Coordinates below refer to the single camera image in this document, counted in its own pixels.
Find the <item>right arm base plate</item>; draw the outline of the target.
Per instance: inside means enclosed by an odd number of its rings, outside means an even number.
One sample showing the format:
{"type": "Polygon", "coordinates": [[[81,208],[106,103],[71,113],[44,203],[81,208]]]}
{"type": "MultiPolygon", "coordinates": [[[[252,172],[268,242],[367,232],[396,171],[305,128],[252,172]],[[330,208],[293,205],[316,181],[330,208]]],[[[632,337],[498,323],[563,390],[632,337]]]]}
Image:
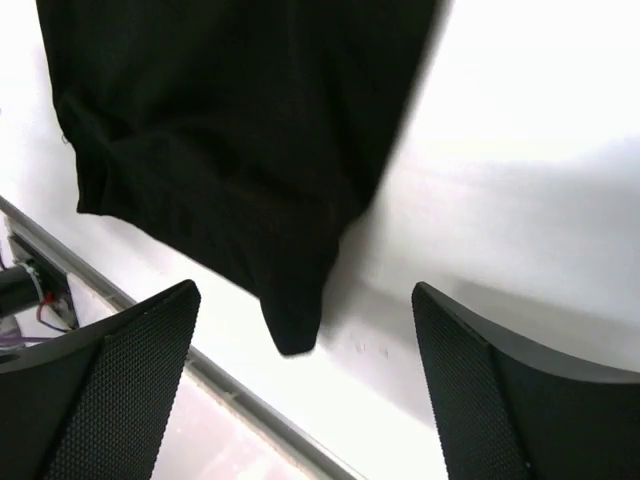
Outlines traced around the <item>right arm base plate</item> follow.
{"type": "Polygon", "coordinates": [[[66,272],[27,240],[13,233],[9,245],[17,264],[32,267],[42,287],[47,306],[57,315],[63,331],[80,328],[66,272]]]}

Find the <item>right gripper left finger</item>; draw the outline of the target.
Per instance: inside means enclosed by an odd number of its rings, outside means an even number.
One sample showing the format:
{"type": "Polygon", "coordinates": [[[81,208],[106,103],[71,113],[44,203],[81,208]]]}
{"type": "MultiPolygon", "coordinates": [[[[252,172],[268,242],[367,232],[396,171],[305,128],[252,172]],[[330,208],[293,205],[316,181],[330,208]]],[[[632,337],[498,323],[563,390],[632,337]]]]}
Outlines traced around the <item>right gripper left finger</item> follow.
{"type": "Polygon", "coordinates": [[[195,328],[191,280],[1,357],[4,479],[148,479],[195,328]]]}

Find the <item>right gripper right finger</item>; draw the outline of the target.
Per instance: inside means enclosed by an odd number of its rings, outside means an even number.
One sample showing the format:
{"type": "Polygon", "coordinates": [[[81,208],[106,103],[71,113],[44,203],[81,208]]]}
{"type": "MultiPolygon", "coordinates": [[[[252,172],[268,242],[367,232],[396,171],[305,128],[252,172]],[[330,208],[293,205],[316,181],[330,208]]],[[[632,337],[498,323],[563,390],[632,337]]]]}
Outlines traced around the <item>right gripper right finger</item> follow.
{"type": "Polygon", "coordinates": [[[638,478],[638,373],[546,347],[425,282],[412,309],[449,478],[638,478]]]}

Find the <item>black skirt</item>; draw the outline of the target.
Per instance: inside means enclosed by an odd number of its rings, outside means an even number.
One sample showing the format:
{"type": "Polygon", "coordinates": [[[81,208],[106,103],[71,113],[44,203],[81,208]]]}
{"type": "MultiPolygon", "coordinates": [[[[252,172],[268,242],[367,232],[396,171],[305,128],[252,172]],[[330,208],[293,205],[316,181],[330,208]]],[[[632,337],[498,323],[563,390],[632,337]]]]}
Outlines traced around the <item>black skirt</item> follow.
{"type": "Polygon", "coordinates": [[[40,1],[84,214],[254,295],[311,351],[344,232],[391,156],[437,1],[40,1]]]}

